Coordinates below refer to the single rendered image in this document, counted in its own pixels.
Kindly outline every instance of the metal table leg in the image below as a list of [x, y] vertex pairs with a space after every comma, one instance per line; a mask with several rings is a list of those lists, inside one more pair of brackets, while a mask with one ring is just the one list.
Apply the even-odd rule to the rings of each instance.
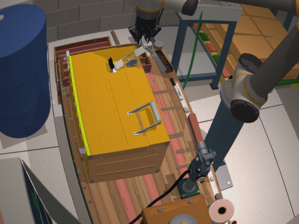
[[227, 60], [227, 57], [229, 54], [229, 50], [230, 50], [233, 36], [235, 33], [236, 25], [237, 25], [236, 22], [232, 22], [228, 25], [226, 36], [225, 36], [224, 43], [223, 43], [223, 47], [222, 47], [221, 54], [220, 54], [220, 58], [219, 58], [217, 68], [216, 68], [217, 76], [215, 78], [213, 78], [212, 83], [209, 84], [211, 86], [212, 90], [218, 90], [218, 83], [221, 78], [221, 74], [223, 72], [223, 68], [225, 66], [225, 63], [226, 63], [226, 60]]
[[172, 59], [171, 59], [171, 64], [172, 64], [172, 67], [173, 67], [175, 73], [178, 73], [178, 68], [179, 68], [179, 63], [180, 63], [180, 59], [181, 59], [181, 55], [182, 55], [182, 51], [183, 51], [187, 27], [188, 27], [188, 22], [180, 19], [178, 31], [177, 31], [177, 35], [176, 35], [176, 40], [175, 40], [175, 45], [174, 45], [174, 50], [173, 50], [173, 55], [172, 55]]

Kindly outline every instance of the toolbox lid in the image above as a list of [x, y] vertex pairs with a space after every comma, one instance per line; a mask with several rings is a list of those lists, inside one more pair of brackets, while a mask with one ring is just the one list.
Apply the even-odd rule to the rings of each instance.
[[71, 56], [71, 82], [84, 129], [87, 155], [112, 153], [168, 142], [164, 122], [156, 123], [150, 106], [128, 115], [150, 101], [156, 103], [145, 72], [126, 65], [111, 73], [108, 59], [119, 61], [135, 51], [134, 46], [100, 49]]

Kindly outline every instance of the silver handle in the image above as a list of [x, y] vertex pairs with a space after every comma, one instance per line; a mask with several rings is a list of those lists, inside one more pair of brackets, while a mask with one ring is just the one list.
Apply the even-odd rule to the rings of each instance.
[[145, 132], [145, 131], [147, 131], [148, 129], [151, 129], [151, 128], [153, 128], [153, 127], [155, 127], [155, 126], [157, 126], [157, 125], [159, 125], [159, 124], [162, 123], [162, 120], [161, 120], [159, 111], [158, 111], [157, 106], [156, 106], [156, 103], [155, 103], [154, 101], [148, 102], [148, 103], [146, 103], [146, 104], [144, 104], [144, 105], [142, 105], [142, 106], [140, 106], [140, 107], [138, 107], [138, 108], [136, 108], [136, 109], [134, 109], [134, 110], [132, 110], [132, 111], [130, 111], [130, 112], [127, 112], [127, 114], [128, 114], [128, 115], [131, 115], [131, 114], [133, 114], [133, 113], [135, 113], [135, 112], [137, 112], [137, 111], [139, 111], [139, 110], [141, 110], [141, 109], [147, 107], [148, 105], [150, 105], [150, 108], [151, 108], [151, 111], [152, 111], [152, 114], [153, 114], [153, 117], [154, 117], [156, 123], [154, 123], [154, 124], [152, 124], [152, 125], [150, 125], [150, 126], [144, 128], [144, 129], [142, 129], [142, 130], [140, 130], [140, 131], [134, 132], [134, 135], [135, 135], [135, 136], [137, 136], [137, 135], [139, 135], [140, 133]]

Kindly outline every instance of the green cable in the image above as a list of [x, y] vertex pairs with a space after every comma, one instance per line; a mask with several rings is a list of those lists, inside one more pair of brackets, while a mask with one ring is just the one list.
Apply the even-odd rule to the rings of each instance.
[[193, 65], [193, 61], [194, 61], [194, 57], [195, 57], [195, 52], [196, 52], [196, 47], [198, 45], [198, 39], [199, 39], [199, 35], [200, 35], [200, 29], [201, 29], [201, 24], [202, 24], [202, 16], [203, 16], [203, 12], [201, 12], [200, 18], [199, 18], [199, 21], [198, 21], [198, 27], [197, 27], [197, 32], [196, 32], [196, 38], [195, 38], [195, 44], [194, 44], [192, 59], [191, 59], [191, 63], [190, 63], [190, 67], [189, 67], [189, 71], [188, 71], [188, 75], [187, 75], [186, 81], [185, 81], [185, 83], [184, 83], [184, 85], [182, 87], [183, 90], [185, 89], [185, 87], [187, 85], [187, 82], [188, 82], [188, 79], [189, 79], [189, 76], [190, 76], [190, 73], [191, 73], [191, 70], [192, 70], [192, 65]]

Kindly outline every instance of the tiled floor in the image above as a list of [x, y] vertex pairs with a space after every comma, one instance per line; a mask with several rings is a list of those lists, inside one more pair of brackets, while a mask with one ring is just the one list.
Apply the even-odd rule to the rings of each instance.
[[[172, 29], [164, 27], [163, 30], [168, 32], [167, 37], [163, 39], [163, 36], [160, 38], [157, 35], [155, 38], [156, 41], [163, 42], [170, 55], [177, 27]], [[115, 33], [121, 44], [132, 42], [127, 29], [116, 30]], [[191, 35], [187, 33], [186, 39], [190, 38], [193, 46], [194, 34]], [[81, 202], [76, 198], [78, 194], [75, 192], [78, 189], [72, 188], [76, 185], [75, 177], [69, 177], [74, 172], [74, 167], [70, 162], [70, 155], [66, 154], [68, 145], [63, 138], [65, 134], [61, 133], [63, 114], [57, 100], [53, 47], [107, 36], [110, 36], [114, 44], [109, 31], [49, 43], [52, 107], [47, 122], [35, 137], [27, 139], [10, 139], [0, 133], [0, 159], [20, 157], [24, 160], [49, 191], [79, 220], [82, 214], [78, 210], [78, 203]], [[204, 69], [215, 72], [212, 63], [207, 65], [200, 60], [195, 61], [200, 71], [192, 70], [194, 74], [203, 73], [201, 71]], [[185, 88], [204, 137], [221, 102], [219, 91], [211, 90], [209, 83], [210, 80], [189, 82]], [[290, 87], [277, 89], [269, 94], [268, 102], [260, 110], [260, 118], [243, 126], [225, 158], [234, 186], [224, 190], [222, 194], [223, 198], [234, 204], [233, 219], [240, 223], [286, 224], [299, 213], [299, 140], [295, 132], [299, 129], [299, 123], [295, 122], [298, 110], [294, 109], [294, 101], [298, 97], [299, 91]]]

